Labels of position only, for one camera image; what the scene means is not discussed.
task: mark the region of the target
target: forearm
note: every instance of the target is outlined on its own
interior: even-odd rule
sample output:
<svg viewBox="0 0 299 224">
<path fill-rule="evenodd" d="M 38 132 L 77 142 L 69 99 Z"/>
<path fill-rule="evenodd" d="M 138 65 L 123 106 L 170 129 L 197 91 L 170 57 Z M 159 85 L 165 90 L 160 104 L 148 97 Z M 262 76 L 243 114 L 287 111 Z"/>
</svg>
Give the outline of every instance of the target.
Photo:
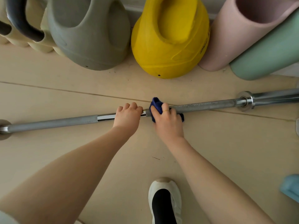
<svg viewBox="0 0 299 224">
<path fill-rule="evenodd" d="M 274 223 L 241 188 L 194 150 L 185 139 L 180 138 L 168 147 L 211 223 Z"/>
<path fill-rule="evenodd" d="M 0 200 L 22 224 L 73 224 L 130 135 L 121 128 L 54 160 Z"/>
</svg>

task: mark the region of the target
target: kettlebell handle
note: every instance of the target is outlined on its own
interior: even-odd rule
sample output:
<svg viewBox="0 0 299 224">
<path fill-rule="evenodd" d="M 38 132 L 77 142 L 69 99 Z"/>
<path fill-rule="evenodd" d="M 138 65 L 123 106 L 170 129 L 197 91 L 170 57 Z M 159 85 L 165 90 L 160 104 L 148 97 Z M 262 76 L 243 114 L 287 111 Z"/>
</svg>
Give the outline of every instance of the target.
<svg viewBox="0 0 299 224">
<path fill-rule="evenodd" d="M 12 27 L 9 24 L 0 21 L 0 35 L 6 36 L 11 32 L 11 30 Z"/>
<path fill-rule="evenodd" d="M 42 41 L 45 37 L 44 32 L 31 26 L 27 21 L 26 3 L 27 0 L 6 0 L 7 17 L 21 34 L 35 42 Z"/>
</svg>

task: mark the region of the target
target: yellow kettlebell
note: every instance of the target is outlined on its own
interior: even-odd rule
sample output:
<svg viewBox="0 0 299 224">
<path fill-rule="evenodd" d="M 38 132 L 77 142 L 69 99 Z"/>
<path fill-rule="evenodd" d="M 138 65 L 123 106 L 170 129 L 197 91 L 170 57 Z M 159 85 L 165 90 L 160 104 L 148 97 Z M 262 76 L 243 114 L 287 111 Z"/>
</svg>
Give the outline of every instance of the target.
<svg viewBox="0 0 299 224">
<path fill-rule="evenodd" d="M 188 73 L 209 42 L 209 17 L 200 0 L 146 0 L 131 44 L 150 75 L 170 79 Z"/>
</svg>

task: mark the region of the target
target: beige floor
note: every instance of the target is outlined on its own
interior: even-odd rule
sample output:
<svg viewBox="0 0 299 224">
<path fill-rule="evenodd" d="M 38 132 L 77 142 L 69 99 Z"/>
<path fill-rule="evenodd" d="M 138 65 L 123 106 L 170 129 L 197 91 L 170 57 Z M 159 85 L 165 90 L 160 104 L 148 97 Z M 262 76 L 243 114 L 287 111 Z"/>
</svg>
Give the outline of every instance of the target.
<svg viewBox="0 0 299 224">
<path fill-rule="evenodd" d="M 229 68 L 196 67 L 161 80 L 141 70 L 132 55 L 114 69 L 96 72 L 66 58 L 30 48 L 0 46 L 0 119 L 12 123 L 114 112 L 125 102 L 148 107 L 158 96 L 170 104 L 233 98 L 243 90 L 294 88 L 297 79 L 272 75 L 253 82 Z M 299 204 L 279 192 L 283 178 L 299 172 L 297 104 L 185 115 L 185 135 L 210 162 L 245 190 L 277 223 L 297 223 Z M 0 196 L 60 155 L 105 133 L 99 124 L 18 133 L 0 142 Z M 173 178 L 182 194 L 184 223 L 208 223 L 170 152 L 149 118 L 115 156 L 80 218 L 86 224 L 151 223 L 147 193 L 153 180 Z"/>
</svg>

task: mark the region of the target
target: navy rag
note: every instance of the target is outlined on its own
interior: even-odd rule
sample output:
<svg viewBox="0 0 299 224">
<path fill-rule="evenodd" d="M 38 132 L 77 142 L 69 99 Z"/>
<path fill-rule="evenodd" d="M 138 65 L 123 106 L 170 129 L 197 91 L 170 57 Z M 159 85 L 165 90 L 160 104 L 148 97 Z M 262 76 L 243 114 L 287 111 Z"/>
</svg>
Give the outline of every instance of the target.
<svg viewBox="0 0 299 224">
<path fill-rule="evenodd" d="M 158 110 L 158 112 L 159 112 L 160 114 L 162 114 L 162 113 L 163 113 L 163 110 L 162 110 L 162 104 L 163 104 L 163 102 L 160 101 L 158 97 L 154 97 L 154 98 L 152 99 L 151 104 L 150 104 L 150 108 L 151 108 L 152 106 L 154 106 L 154 107 Z M 182 122 L 184 122 L 184 121 L 185 121 L 184 115 L 183 115 L 183 114 L 180 114 L 180 116 L 181 116 L 181 118 L 182 118 Z"/>
</svg>

